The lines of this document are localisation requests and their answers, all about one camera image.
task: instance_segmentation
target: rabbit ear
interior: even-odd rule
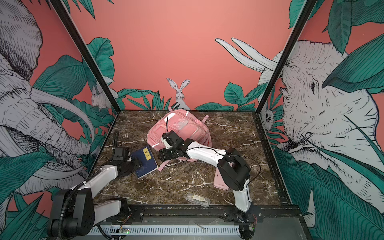
[[[92,94],[93,94],[94,96],[96,96],[96,88],[95,88],[95,86],[92,87]]]
[[[167,80],[168,80],[168,82],[169,82],[169,85],[170,85],[173,89],[178,90],[177,84],[176,84],[172,79],[167,78]]]
[[[180,87],[180,89],[183,89],[183,88],[185,88],[188,84],[189,84],[189,79],[187,79],[187,80],[184,80],[183,81],[183,83],[181,84],[181,87]]]

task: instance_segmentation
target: rabbit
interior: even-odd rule
[[[177,84],[172,80],[167,78],[169,85],[176,90],[176,104],[175,106],[178,106],[177,109],[184,109],[184,110],[190,110],[190,108],[185,104],[184,102],[184,94],[183,94],[183,88],[185,88],[189,84],[189,79],[184,80],[180,86],[180,88],[177,87]]]
[[[110,84],[113,82],[113,80],[109,77],[103,76],[103,78],[107,84]],[[114,91],[113,89],[111,89],[110,87],[109,87],[109,89],[112,93],[112,96],[114,98],[117,98],[118,97],[117,92]],[[101,86],[98,82],[96,82],[96,87],[95,86],[92,87],[91,99],[92,99],[92,106],[97,106],[100,109],[101,108],[111,108],[111,102],[108,100],[107,96],[105,95],[103,89],[101,88]]]

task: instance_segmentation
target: blue book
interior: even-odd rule
[[[142,178],[159,168],[148,145],[132,153],[131,156],[137,157],[142,164],[142,166],[136,170],[137,178]]]

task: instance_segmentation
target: brown marble tabletop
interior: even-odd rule
[[[119,146],[127,146],[133,151],[147,143],[149,129],[161,119],[165,111],[122,111],[107,139],[95,168],[100,168],[112,155],[112,138],[115,129],[120,130]],[[280,205],[275,182],[265,159],[251,113],[239,112],[192,112],[205,122],[212,137],[212,147],[228,149],[233,147],[241,155],[258,161],[261,165],[259,176],[249,184],[250,196],[255,205]],[[158,165],[161,161],[158,152],[150,148]],[[251,179],[259,172],[257,163],[246,159],[251,167]],[[216,168],[208,163],[172,160],[164,169],[153,171],[141,179],[136,173],[116,178],[104,187],[95,197],[95,203],[102,203],[114,197],[124,197],[129,204],[192,204],[185,199],[187,192],[208,197],[210,204],[234,204],[231,189],[221,190],[213,185]]]

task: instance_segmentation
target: animal eye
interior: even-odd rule
[[[311,84],[311,89],[312,89],[312,92],[314,94],[314,82],[312,82],[312,84]]]

